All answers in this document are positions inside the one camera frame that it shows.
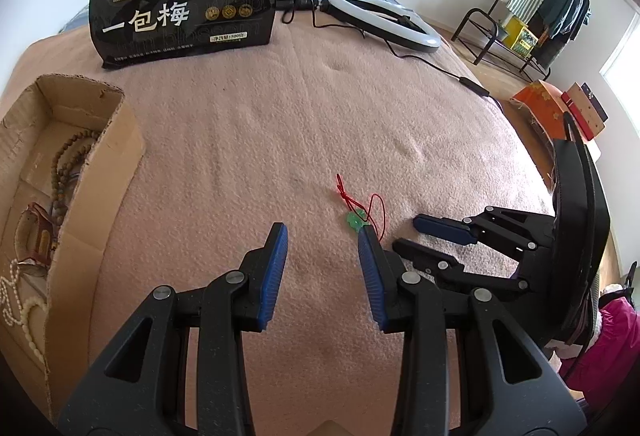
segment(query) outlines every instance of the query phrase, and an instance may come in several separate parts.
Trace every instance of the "power cord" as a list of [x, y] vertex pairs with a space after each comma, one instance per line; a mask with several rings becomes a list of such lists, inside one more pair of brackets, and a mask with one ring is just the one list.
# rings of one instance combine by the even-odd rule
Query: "power cord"
[[[325, 7], [325, 8], [328, 7], [329, 3], [327, 1], [325, 1], [325, 0], [293, 0], [293, 4], [291, 5], [291, 7], [288, 8], [287, 10], [285, 10], [282, 13], [282, 17], [280, 18], [280, 21], [283, 24], [291, 24], [293, 22], [293, 19], [296, 16], [296, 10], [300, 10], [303, 5], [304, 5], [305, 9], [310, 9], [311, 10], [311, 17], [312, 17], [314, 28], [353, 28], [355, 30], [358, 30], [362, 34], [363, 38], [366, 38], [366, 35], [365, 35], [363, 30], [361, 30], [357, 26], [352, 26], [351, 24], [322, 24], [322, 25], [318, 26], [316, 24], [316, 10], [321, 10], [322, 11], [323, 7]], [[289, 13], [291, 14], [291, 17], [290, 17], [290, 19], [287, 20], [287, 15]], [[399, 55], [393, 49], [392, 45], [389, 43], [388, 40], [386, 40], [386, 39], [383, 39], [383, 40], [385, 41], [385, 43], [388, 46], [389, 50], [391, 51], [391, 53], [395, 57], [397, 57], [399, 59], [414, 59], [414, 60], [417, 60], [417, 61], [424, 62], [425, 64], [427, 64], [427, 66], [430, 66], [431, 68], [434, 68], [435, 70], [438, 70], [441, 73], [444, 73], [445, 75], [448, 75], [449, 77], [455, 78], [456, 80], [458, 80], [460, 82], [460, 84], [465, 86], [467, 89], [470, 89], [471, 91], [473, 91], [476, 95], [484, 96], [485, 98], [492, 99], [495, 102], [496, 106], [498, 106], [498, 108], [500, 109], [502, 114], [504, 114], [504, 109], [502, 108], [502, 105], [500, 104], [500, 102], [498, 102], [498, 100], [493, 98], [489, 94], [489, 92], [486, 89], [484, 89], [480, 84], [476, 84], [475, 82], [473, 82], [473, 80], [471, 80], [471, 79], [469, 79], [467, 77], [461, 77], [459, 75], [451, 73], [450, 71], [447, 71], [446, 69], [437, 66], [436, 64], [428, 61], [425, 58], [418, 57], [418, 55]]]

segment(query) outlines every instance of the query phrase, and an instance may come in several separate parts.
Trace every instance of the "red cord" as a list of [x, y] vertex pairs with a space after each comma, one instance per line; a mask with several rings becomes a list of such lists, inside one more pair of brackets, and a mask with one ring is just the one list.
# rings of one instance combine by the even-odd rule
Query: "red cord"
[[[367, 223], [371, 223], [371, 225], [373, 226], [373, 229], [376, 231], [376, 236], [378, 236], [378, 240], [382, 241], [382, 238], [385, 236], [385, 232], [386, 232], [386, 209], [385, 209], [385, 201], [382, 199], [382, 196], [380, 196], [380, 194], [374, 193], [371, 195], [371, 199], [369, 201], [369, 208], [365, 208], [362, 204], [358, 203], [356, 200], [354, 200], [353, 198], [351, 198], [346, 191], [344, 190], [344, 183], [342, 182], [342, 177], [339, 174], [335, 175], [337, 181], [338, 181], [338, 192], [340, 193], [340, 197], [344, 200], [344, 202], [347, 205], [347, 208], [351, 211], [357, 214], [354, 206], [358, 207], [359, 209], [362, 210], [366, 210], [367, 211], [367, 217], [365, 219], [365, 222]], [[380, 200], [380, 204], [382, 204], [382, 234], [380, 234], [379, 230], [378, 230], [378, 225], [376, 224], [376, 222], [374, 221], [373, 217], [371, 216], [371, 209], [373, 208], [373, 199], [374, 198], [378, 198]]]

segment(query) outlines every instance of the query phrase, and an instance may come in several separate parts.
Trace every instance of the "pink blanket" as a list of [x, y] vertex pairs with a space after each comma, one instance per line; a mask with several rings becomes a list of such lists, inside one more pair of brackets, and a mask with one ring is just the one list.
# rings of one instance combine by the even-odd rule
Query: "pink blanket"
[[[310, 20], [276, 23], [268, 46], [117, 71], [100, 67], [88, 28], [77, 29], [27, 50], [2, 105], [39, 74], [82, 74], [123, 89], [145, 136], [102, 264], [91, 360], [155, 286], [206, 286], [282, 221], [289, 257], [274, 320], [244, 336], [257, 433], [301, 436], [334, 419], [382, 436], [402, 342], [371, 319], [335, 174], [358, 201], [384, 197], [387, 247], [407, 237], [501, 276], [513, 261], [419, 236], [411, 218], [462, 219], [489, 204], [550, 213], [551, 200], [492, 101], [371, 36]], [[472, 76], [446, 45], [431, 59]]]

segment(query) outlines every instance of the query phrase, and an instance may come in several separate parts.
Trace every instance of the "clothes rack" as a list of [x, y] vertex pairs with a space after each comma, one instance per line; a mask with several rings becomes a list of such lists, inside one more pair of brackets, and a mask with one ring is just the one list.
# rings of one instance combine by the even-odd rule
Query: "clothes rack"
[[[500, 29], [500, 25], [494, 19], [493, 14], [498, 6], [500, 0], [495, 0], [491, 5], [491, 8], [488, 12], [485, 12], [481, 8], [472, 8], [469, 10], [465, 18], [462, 20], [458, 29], [451, 40], [453, 42], [459, 41], [474, 57], [474, 64], [477, 66], [481, 61], [485, 61], [501, 70], [507, 71], [517, 77], [520, 77], [524, 81], [533, 82], [531, 76], [527, 73], [527, 68], [532, 68], [537, 71], [540, 75], [543, 76], [543, 80], [547, 80], [551, 76], [551, 68], [545, 70], [536, 60], [532, 57], [532, 55], [524, 56], [510, 48], [506, 47], [502, 44], [501, 41], [498, 40], [498, 31]], [[484, 26], [483, 24], [476, 22], [472, 19], [472, 17], [476, 14], [483, 16], [489, 22], [489, 25]], [[467, 24], [473, 25], [484, 37], [488, 39], [487, 44], [484, 47], [479, 47], [476, 44], [473, 44], [465, 39], [460, 38], [460, 33], [464, 29]], [[503, 50], [507, 51], [511, 56], [515, 57], [517, 61], [510, 61], [505, 57], [502, 57], [492, 51], [490, 49], [494, 46], [498, 45]], [[487, 56], [491, 56], [497, 58], [499, 61], [492, 61], [490, 58], [485, 58]]]

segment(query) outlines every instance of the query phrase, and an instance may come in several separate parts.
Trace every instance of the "pink garment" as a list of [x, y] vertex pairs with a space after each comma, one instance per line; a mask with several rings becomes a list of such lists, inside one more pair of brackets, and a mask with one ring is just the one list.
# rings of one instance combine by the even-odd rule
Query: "pink garment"
[[[640, 355], [640, 316], [631, 304], [620, 298], [600, 311], [600, 336], [565, 381], [569, 388], [583, 392], [584, 399], [596, 411], [613, 399]], [[569, 371], [573, 362], [574, 358], [562, 361], [560, 376]]]

